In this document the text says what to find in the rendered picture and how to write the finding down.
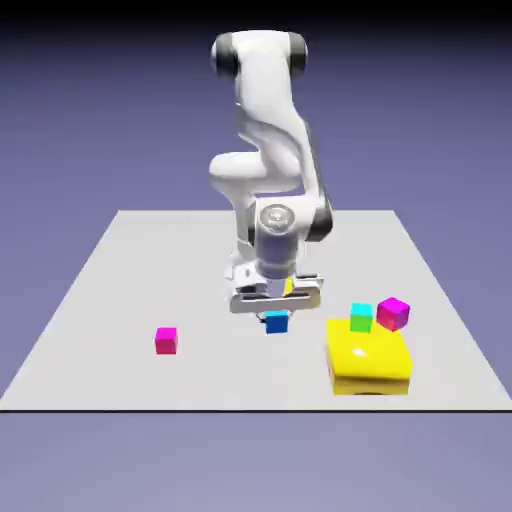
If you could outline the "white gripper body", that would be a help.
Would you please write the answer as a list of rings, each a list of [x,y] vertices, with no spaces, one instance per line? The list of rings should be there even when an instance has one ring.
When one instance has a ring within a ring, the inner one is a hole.
[[[260,314],[270,311],[299,311],[315,309],[321,302],[324,278],[320,275],[294,275],[285,281],[291,290],[281,296],[272,297],[268,283],[263,280],[255,284],[236,287],[232,293],[229,310],[234,314]]]

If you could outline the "small blue cube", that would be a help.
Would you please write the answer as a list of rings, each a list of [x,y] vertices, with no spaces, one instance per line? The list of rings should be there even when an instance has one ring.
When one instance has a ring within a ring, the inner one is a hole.
[[[288,331],[289,312],[287,310],[266,312],[264,320],[267,334],[282,334]]]

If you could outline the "small green cube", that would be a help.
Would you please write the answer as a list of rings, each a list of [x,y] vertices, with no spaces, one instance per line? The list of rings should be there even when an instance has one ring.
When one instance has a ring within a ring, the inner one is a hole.
[[[349,328],[352,332],[370,333],[373,322],[373,307],[367,303],[352,303]]]

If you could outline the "small pink cube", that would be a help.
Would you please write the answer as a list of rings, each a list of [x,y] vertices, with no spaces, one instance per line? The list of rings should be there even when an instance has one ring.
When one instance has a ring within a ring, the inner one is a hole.
[[[177,329],[175,327],[159,327],[156,331],[154,342],[157,354],[176,354],[178,343]]]

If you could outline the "small magenta cube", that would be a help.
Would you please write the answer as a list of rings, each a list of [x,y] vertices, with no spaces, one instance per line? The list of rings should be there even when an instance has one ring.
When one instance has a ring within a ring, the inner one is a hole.
[[[402,329],[409,320],[410,305],[395,297],[389,297],[377,305],[376,322],[389,331]]]

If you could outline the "large yellow box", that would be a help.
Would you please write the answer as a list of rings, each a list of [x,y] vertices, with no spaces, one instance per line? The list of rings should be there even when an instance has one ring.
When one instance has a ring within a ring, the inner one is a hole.
[[[399,330],[373,322],[356,332],[349,319],[328,319],[326,358],[334,395],[408,394],[413,363]]]

